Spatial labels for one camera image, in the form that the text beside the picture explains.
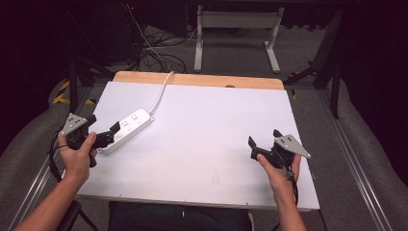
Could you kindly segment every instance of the table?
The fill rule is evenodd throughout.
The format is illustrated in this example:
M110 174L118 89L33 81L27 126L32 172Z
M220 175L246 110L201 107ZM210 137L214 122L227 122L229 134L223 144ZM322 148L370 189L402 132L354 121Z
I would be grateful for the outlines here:
M118 72L102 94L94 112L98 120L90 130L103 132L115 120L150 107L165 77L165 73ZM280 80L175 74L168 80L154 117L149 127L114 153L96 158L98 166L91 169L78 196L276 208L268 177L250 159L247 140L250 135L260 147L268 148L272 127L298 138ZM316 210L319 202L305 159L301 172L298 207Z

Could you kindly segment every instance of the forearm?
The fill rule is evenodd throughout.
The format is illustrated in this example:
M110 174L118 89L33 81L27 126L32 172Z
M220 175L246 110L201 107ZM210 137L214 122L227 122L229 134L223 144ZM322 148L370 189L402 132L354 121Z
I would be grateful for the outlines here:
M283 231L306 230L302 217L294 204L294 198L275 198Z
M64 179L15 230L56 230L81 183Z

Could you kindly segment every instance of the wooden edge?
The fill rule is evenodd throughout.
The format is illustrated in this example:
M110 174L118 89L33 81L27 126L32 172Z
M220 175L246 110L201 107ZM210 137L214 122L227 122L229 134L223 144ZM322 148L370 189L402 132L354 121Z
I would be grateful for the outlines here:
M114 82L162 84L168 73L119 71L114 77ZM232 77L216 75L179 74L168 78L169 85L189 85L206 87L233 86L242 89L283 90L284 86L279 79L259 77Z

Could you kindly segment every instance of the white cable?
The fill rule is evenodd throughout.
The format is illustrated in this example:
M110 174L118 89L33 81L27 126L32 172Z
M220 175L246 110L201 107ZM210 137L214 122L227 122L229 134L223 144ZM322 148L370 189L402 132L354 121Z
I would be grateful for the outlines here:
M152 109L150 109L150 111L148 112L150 115L151 115L151 113L155 110L157 104L159 103L160 99L162 98L163 90L165 89L165 86L166 86L166 83L167 83L167 79L168 79L168 77L170 77L170 75L172 75L172 74L174 74L174 71L171 71L170 73L168 73L168 75L167 75L167 77L166 77L166 79L165 79L165 82L164 82L163 85L162 85L162 89L160 90L159 97L157 98L156 103L153 105Z
M143 37L143 39L146 41L147 45L148 45L148 46L150 47L150 49L157 55L157 57L159 57L159 60L162 61L163 63L165 63L166 66L167 66L167 68L168 68L170 71L173 71L173 70L167 65L167 63L162 60L162 57L160 57L159 54L157 54L156 51L154 51L154 49L152 48L152 46L150 45L150 43L147 41L147 38L144 37L143 32L141 31L141 28L140 28L140 26L139 26L139 23L138 23L138 22L136 21L136 19L133 17L132 11L130 10L130 7L129 7L128 4L126 4L126 7L127 7L128 11L129 11L129 14L130 14L131 17L132 17L133 22L135 22L135 24L138 26L139 31L140 31L140 35L141 35L141 36Z

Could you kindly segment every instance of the black pants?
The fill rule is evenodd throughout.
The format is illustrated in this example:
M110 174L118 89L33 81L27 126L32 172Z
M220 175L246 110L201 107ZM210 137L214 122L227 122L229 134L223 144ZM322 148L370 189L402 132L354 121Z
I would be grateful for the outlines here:
M250 231L247 210L110 202L109 230Z

